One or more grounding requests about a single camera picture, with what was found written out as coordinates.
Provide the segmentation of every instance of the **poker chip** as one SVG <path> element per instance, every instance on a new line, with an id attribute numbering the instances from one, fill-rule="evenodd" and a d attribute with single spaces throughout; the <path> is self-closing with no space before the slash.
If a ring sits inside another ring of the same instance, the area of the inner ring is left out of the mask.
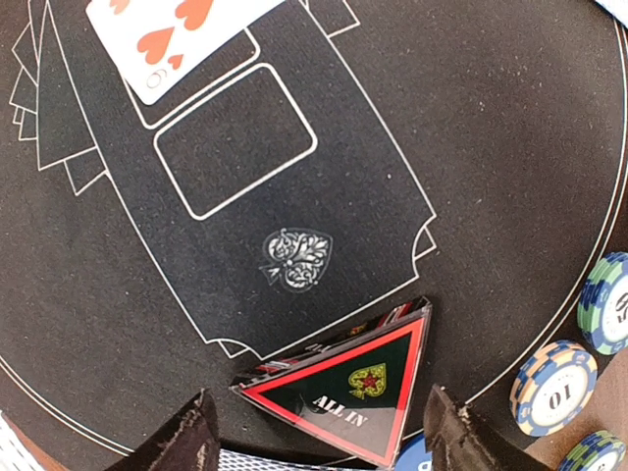
<path id="1" fill-rule="evenodd" d="M 571 340 L 546 345 L 526 361 L 510 391 L 510 411 L 532 437 L 553 434 L 585 407 L 598 379 L 595 358 Z"/>
<path id="2" fill-rule="evenodd" d="M 609 253 L 591 271 L 578 303 L 578 326 L 599 353 L 628 346 L 628 253 Z"/>
<path id="3" fill-rule="evenodd" d="M 626 454 L 626 444 L 607 430 L 590 434 L 569 451 L 558 471 L 614 471 Z"/>
<path id="4" fill-rule="evenodd" d="M 406 445 L 394 466 L 394 471 L 431 471 L 432 454 L 425 445 L 425 436 L 420 434 Z"/>

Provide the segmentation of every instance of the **white playing card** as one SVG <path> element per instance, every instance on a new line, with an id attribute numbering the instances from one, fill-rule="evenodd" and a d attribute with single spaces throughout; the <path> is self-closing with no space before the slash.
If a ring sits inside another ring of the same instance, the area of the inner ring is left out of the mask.
<path id="1" fill-rule="evenodd" d="M 284 0 L 93 0 L 87 15 L 124 79 L 152 105 Z"/>

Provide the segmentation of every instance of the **gold spade emblem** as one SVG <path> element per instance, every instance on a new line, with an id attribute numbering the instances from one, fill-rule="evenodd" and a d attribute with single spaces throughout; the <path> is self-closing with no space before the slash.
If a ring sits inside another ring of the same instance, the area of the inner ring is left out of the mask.
<path id="1" fill-rule="evenodd" d="M 386 390 L 386 363 L 362 368 L 349 376 L 350 391 L 354 396 L 364 399 L 365 396 L 378 397 Z"/>

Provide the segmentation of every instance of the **black table surface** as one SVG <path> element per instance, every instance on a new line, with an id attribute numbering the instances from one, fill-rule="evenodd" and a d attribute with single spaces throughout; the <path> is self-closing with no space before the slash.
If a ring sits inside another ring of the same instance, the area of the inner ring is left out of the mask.
<path id="1" fill-rule="evenodd" d="M 342 458 L 227 386 L 425 294 L 407 433 L 439 383 L 530 441 L 507 407 L 516 369 L 583 341 L 579 288 L 626 248 L 627 44 L 610 16 L 287 0 L 146 107 L 86 4 L 0 6 L 0 408 L 96 470 L 209 388 L 226 446 Z M 282 229 L 333 242 L 315 284 L 264 276 Z"/>

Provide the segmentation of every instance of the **green and blue poker chip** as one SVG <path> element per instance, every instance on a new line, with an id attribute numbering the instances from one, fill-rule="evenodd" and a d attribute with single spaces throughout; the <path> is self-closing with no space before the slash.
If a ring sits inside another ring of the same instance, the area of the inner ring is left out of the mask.
<path id="1" fill-rule="evenodd" d="M 423 434 L 403 448 L 394 471 L 432 471 L 432 454 L 427 450 Z"/>
<path id="2" fill-rule="evenodd" d="M 606 430 L 590 434 L 569 451 L 558 471 L 616 471 L 626 455 L 626 444 Z"/>
<path id="3" fill-rule="evenodd" d="M 585 407 L 596 387 L 598 365 L 581 345 L 559 340 L 526 361 L 510 391 L 510 411 L 522 432 L 553 434 Z"/>
<path id="4" fill-rule="evenodd" d="M 609 253 L 591 271 L 578 303 L 578 326 L 599 353 L 628 346 L 628 253 Z"/>

